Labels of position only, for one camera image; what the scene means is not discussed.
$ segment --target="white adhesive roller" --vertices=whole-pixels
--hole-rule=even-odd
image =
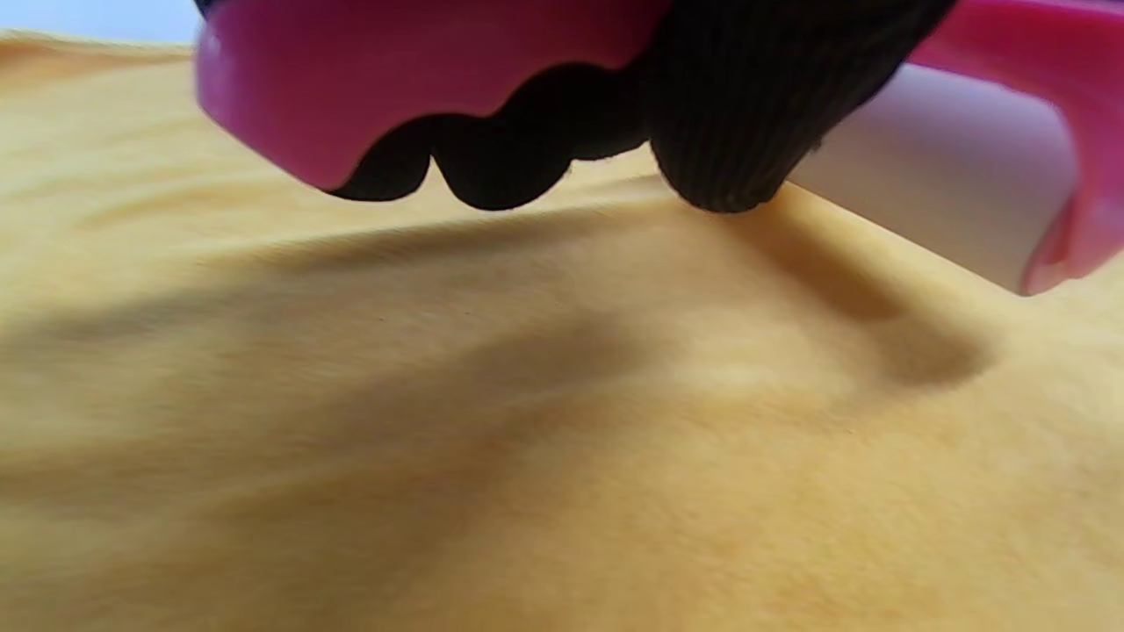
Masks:
[[[790,181],[1025,294],[1035,253],[1075,195],[1078,165],[1049,103],[906,65]]]

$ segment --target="black fabric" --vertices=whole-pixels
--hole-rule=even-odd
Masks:
[[[211,3],[197,1],[202,10]],[[676,0],[649,49],[623,71],[549,69],[492,117],[410,123],[328,192],[364,201],[407,196],[433,156],[464,202],[509,209],[550,190],[573,160],[651,141],[687,201],[749,210],[885,87],[954,2]]]

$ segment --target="soft yellow blanket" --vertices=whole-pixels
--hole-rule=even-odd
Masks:
[[[350,204],[184,51],[0,44],[0,631],[1124,630],[1124,261],[654,173]]]

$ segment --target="pink handle grip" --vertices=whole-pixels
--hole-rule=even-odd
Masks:
[[[962,0],[912,61],[1037,97],[1068,125],[1079,188],[1040,245],[1028,294],[1124,250],[1124,3]]]

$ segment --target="pink plastic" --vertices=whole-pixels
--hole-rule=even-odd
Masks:
[[[291,175],[344,184],[381,136],[428,114],[487,116],[547,67],[618,69],[670,0],[224,0],[198,97]]]
[[[670,2],[221,0],[199,42],[199,100],[274,164],[333,190],[413,118],[486,116],[561,63],[625,65]],[[1124,250],[1124,2],[960,0],[910,61],[1039,97],[1071,130],[1080,188],[1028,267],[1026,294]]]
[[[1124,250],[1124,2],[962,0],[913,62],[1053,103],[1080,184],[1024,280],[1039,294]]]

